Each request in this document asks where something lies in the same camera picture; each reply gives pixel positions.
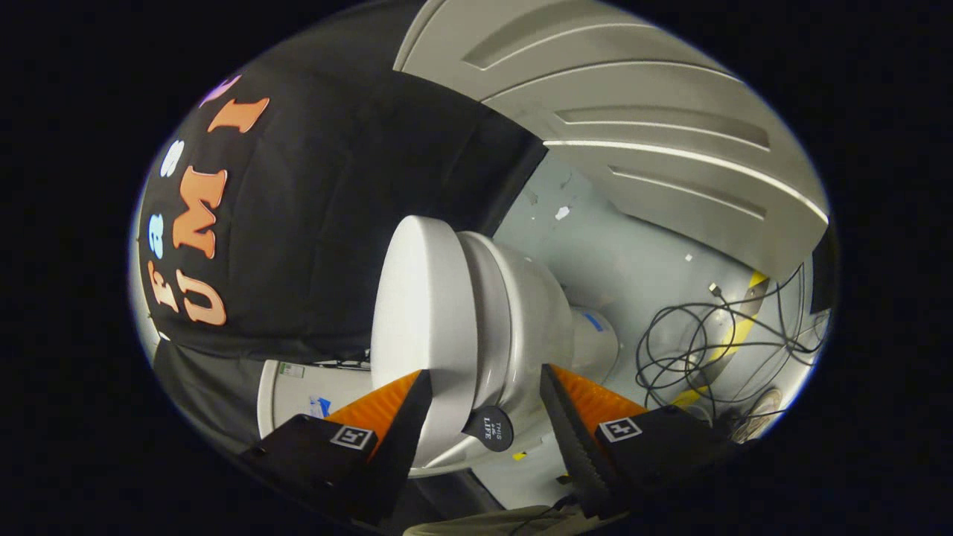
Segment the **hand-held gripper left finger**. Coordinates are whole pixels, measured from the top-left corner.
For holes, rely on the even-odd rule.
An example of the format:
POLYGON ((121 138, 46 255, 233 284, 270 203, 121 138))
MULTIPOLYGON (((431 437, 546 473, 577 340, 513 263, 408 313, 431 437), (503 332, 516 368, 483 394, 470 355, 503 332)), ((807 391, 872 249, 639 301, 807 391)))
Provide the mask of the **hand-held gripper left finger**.
POLYGON ((240 465, 326 518, 374 525, 394 512, 432 401, 431 373, 405 374, 327 418, 293 416, 240 465))

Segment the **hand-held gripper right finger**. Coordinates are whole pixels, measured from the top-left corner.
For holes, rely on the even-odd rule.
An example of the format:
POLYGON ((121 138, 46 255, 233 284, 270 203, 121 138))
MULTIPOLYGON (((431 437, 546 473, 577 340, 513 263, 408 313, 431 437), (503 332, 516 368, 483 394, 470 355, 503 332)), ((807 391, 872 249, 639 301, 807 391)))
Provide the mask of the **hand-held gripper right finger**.
POLYGON ((734 459, 734 441, 680 407, 647 409, 555 364, 541 367, 539 396, 588 517, 677 502, 734 459))

